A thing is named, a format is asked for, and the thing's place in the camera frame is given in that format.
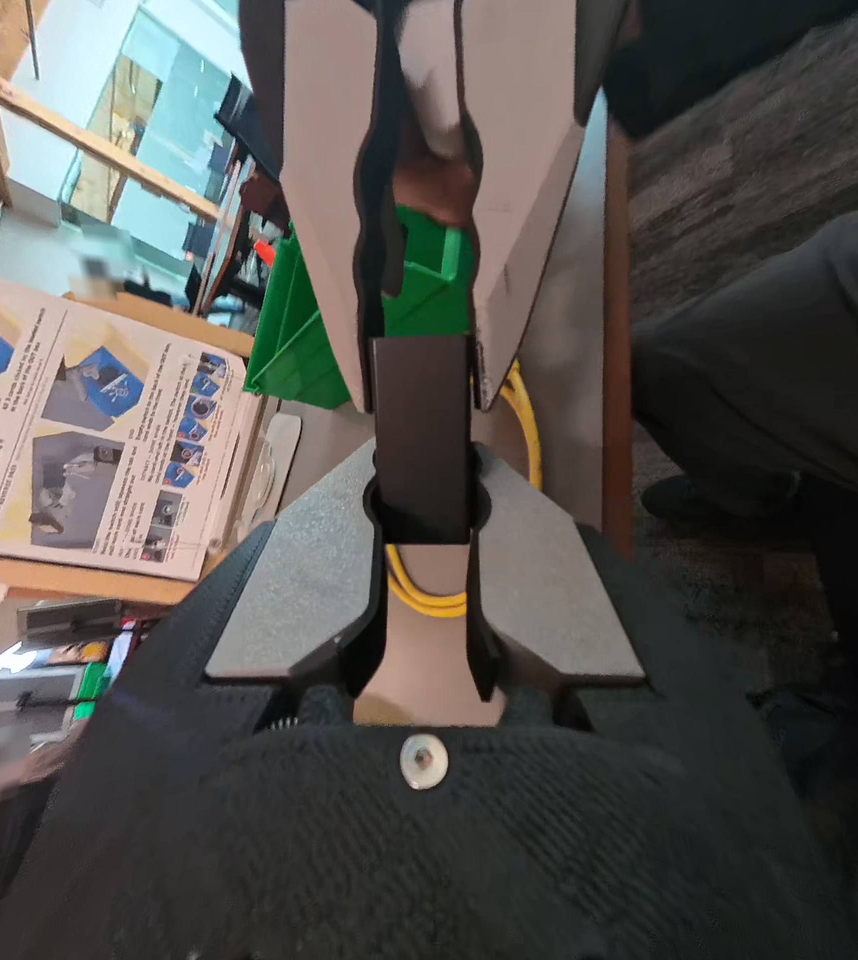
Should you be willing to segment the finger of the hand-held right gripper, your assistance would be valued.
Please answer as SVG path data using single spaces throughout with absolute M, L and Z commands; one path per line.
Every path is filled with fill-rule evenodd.
M 518 354 L 579 159 L 574 1 L 464 2 L 462 91 L 478 139 L 475 391 L 494 404 Z
M 392 178 L 406 93 L 401 2 L 285 4 L 281 183 L 350 399 L 374 405 L 383 297 L 403 283 Z

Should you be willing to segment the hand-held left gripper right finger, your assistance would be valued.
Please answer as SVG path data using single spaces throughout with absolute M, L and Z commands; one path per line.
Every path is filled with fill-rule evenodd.
M 466 654 L 480 698 L 631 688 L 646 671 L 572 517 L 477 443 Z

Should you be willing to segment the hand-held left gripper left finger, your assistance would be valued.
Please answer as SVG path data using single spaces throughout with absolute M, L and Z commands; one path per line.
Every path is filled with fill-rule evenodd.
M 374 458 L 369 439 L 279 513 L 207 663 L 210 680 L 332 684 L 352 697 L 371 681 L 387 643 Z

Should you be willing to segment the black network switch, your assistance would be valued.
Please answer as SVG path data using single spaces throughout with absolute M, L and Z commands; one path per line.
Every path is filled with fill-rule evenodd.
M 470 540 L 470 340 L 383 337 L 371 344 L 374 506 L 387 544 Z

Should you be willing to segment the green plastic bin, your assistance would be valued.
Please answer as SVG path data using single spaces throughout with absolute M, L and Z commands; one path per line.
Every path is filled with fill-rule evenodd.
M 401 204 L 395 213 L 406 246 L 401 292 L 383 295 L 386 336 L 467 334 L 469 234 Z M 244 387 L 326 410 L 350 401 L 293 231 L 276 247 Z

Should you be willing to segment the person's right forearm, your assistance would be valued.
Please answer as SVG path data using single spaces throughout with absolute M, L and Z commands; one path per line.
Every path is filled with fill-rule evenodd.
M 606 69 L 611 118 L 641 140 L 858 1 L 633 1 Z

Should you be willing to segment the white stand base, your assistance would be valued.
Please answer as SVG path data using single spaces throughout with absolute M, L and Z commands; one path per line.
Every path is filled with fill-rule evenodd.
M 302 419 L 298 415 L 273 412 L 264 418 L 250 450 L 233 513 L 231 532 L 235 541 L 277 517 L 301 433 Z

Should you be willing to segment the wooden display board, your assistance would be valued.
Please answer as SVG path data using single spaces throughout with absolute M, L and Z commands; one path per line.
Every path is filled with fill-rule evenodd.
M 121 293 L 114 299 L 79 298 L 73 293 L 63 295 L 66 302 L 84 305 L 112 318 L 127 318 L 148 329 L 166 334 L 185 334 L 190 340 L 205 345 L 210 351 L 232 354 L 247 362 L 253 352 L 254 337 L 207 322 L 204 318 L 162 306 L 154 301 Z M 225 523 L 218 547 L 209 547 L 199 577 L 182 581 L 129 571 L 82 567 L 33 559 L 0 556 L 0 583 L 8 597 L 36 599 L 66 599 L 69 597 L 107 597 L 121 599 L 135 605 L 172 607 L 185 599 L 195 586 L 223 562 L 239 543 L 236 523 L 241 515 L 244 486 L 243 474 L 253 462 L 254 440 L 258 426 L 248 428 L 245 441 L 240 443 L 234 462 L 239 474 L 235 479 L 231 498 L 222 498 Z

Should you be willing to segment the person's leg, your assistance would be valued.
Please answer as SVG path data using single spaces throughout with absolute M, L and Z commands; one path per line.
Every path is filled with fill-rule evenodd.
M 638 324 L 631 404 L 724 513 L 773 516 L 804 479 L 858 496 L 858 211 Z

